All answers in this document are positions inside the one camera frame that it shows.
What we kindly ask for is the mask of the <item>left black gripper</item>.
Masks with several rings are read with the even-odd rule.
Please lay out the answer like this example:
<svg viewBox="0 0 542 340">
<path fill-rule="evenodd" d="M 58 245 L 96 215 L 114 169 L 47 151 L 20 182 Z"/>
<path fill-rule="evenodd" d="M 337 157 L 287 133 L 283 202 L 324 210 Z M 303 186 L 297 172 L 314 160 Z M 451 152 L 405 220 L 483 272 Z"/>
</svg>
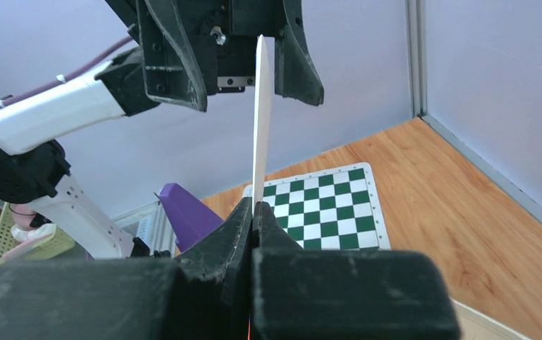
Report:
<svg viewBox="0 0 542 340">
<path fill-rule="evenodd" d="M 208 94 L 243 92 L 254 84 L 256 44 L 263 35 L 275 40 L 275 94 L 311 106 L 324 103 L 301 1 L 107 4 L 139 45 L 137 79 L 153 101 L 205 112 Z"/>
</svg>

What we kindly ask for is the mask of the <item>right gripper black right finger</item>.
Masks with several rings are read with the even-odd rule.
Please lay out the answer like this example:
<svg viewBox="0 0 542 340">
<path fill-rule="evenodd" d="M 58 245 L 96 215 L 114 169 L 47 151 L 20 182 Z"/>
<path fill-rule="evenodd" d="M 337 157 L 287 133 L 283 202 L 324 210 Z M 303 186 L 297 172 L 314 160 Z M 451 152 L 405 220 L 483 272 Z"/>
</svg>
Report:
<svg viewBox="0 0 542 340">
<path fill-rule="evenodd" d="M 253 339 L 459 339 L 443 276 L 418 251 L 305 250 L 265 202 L 252 220 Z"/>
</svg>

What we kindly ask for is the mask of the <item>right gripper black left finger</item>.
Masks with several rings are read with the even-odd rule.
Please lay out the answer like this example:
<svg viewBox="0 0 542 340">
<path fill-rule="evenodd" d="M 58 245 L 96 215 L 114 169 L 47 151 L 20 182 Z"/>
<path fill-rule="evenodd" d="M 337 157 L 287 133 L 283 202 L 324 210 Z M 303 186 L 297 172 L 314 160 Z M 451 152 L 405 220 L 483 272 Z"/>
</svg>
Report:
<svg viewBox="0 0 542 340">
<path fill-rule="evenodd" d="M 245 339 L 252 200 L 173 259 L 0 268 L 0 339 Z"/>
</svg>

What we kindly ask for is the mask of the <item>cream letter sheet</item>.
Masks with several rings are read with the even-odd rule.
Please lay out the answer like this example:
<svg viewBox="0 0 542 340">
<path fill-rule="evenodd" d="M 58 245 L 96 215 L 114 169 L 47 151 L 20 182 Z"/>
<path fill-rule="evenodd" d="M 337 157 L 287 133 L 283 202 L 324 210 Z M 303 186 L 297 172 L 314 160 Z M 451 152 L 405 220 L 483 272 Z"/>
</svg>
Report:
<svg viewBox="0 0 542 340">
<path fill-rule="evenodd" d="M 269 145 L 269 125 L 273 82 L 271 78 L 268 50 L 264 36 L 260 35 L 256 45 L 256 76 L 254 94 L 254 144 L 252 172 L 253 206 L 263 200 L 266 158 Z"/>
</svg>

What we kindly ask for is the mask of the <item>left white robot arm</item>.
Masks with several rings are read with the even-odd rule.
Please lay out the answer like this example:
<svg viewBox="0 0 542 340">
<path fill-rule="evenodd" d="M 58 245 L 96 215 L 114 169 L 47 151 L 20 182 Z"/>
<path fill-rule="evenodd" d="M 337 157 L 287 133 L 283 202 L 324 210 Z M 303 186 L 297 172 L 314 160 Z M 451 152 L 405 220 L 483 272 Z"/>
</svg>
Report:
<svg viewBox="0 0 542 340">
<path fill-rule="evenodd" d="M 0 103 L 0 199 L 26 205 L 96 259 L 147 256 L 72 176 L 57 138 L 161 103 L 206 111 L 208 97 L 255 88 L 253 200 L 263 196 L 274 94 L 311 106 L 324 87 L 300 1 L 110 1 L 137 47 Z"/>
</svg>

